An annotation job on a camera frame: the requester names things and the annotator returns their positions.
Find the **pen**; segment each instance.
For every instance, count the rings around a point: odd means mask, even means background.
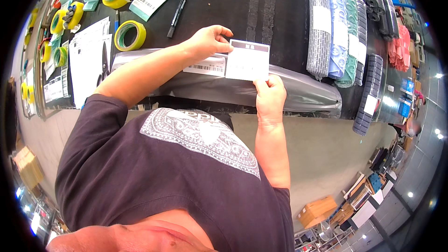
[[[119,25],[120,25],[120,15],[117,10],[115,13],[115,32],[118,30]]]
[[[187,2],[187,0],[181,0],[179,2],[179,5],[177,6],[176,13],[174,13],[174,17],[171,21],[171,27],[169,28],[169,31],[168,31],[168,35],[167,35],[168,38],[172,38],[172,35],[174,34],[174,29],[176,28],[177,22],[179,21],[179,17],[181,16],[185,2]]]

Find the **white graphic print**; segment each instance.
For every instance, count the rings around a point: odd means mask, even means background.
[[[257,160],[249,148],[225,123],[203,111],[156,109],[140,133],[180,144],[260,179]]]

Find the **right hand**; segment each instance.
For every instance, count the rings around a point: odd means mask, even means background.
[[[232,37],[230,29],[221,25],[212,25],[198,30],[190,39],[183,42],[189,53],[196,61],[204,60],[215,53],[229,53],[233,46],[223,37]]]
[[[286,89],[277,75],[269,75],[268,81],[255,80],[257,88],[257,116],[259,126],[275,126],[283,123],[283,105]]]

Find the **black marker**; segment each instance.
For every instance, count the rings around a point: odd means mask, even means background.
[[[169,28],[168,31],[167,35],[168,38],[172,38],[172,35],[174,34],[174,29],[176,28],[177,22],[179,21],[179,17],[181,16],[185,2],[187,2],[187,0],[181,0],[179,2],[179,6],[177,6],[176,13],[174,13],[174,18],[171,21],[171,27]]]

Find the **black workbench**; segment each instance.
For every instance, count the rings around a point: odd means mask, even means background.
[[[120,8],[120,23],[126,20],[136,20],[147,29],[147,38],[142,48],[164,48],[178,44],[190,38],[198,29],[209,25],[224,25],[234,33],[234,39],[255,41],[271,45],[270,64],[278,65],[302,74],[306,71],[309,39],[309,0],[187,0],[179,24],[172,39],[166,37],[172,16],[180,0],[167,0],[148,22],[143,21],[136,14],[129,11],[130,3]],[[109,16],[111,21],[110,33],[114,32],[113,22],[115,10],[104,6],[101,1],[95,11],[84,12],[81,19],[81,29]],[[72,39],[74,34],[65,31],[62,42]],[[111,55],[119,51],[112,44]],[[367,53],[376,53],[387,60],[387,48],[381,38],[378,28],[372,21],[368,22]],[[60,68],[56,68],[49,80],[60,75]],[[69,79],[70,98],[60,98],[46,104],[46,107],[74,106],[71,76]],[[382,82],[384,91],[385,78]],[[330,78],[322,80],[333,83]],[[341,119],[354,119],[358,110],[363,87],[338,88],[342,96]],[[175,99],[173,97],[157,97],[159,103],[188,103],[189,105],[204,105],[203,101]],[[256,113],[254,108],[242,109],[241,105],[212,103],[219,111],[238,113]]]

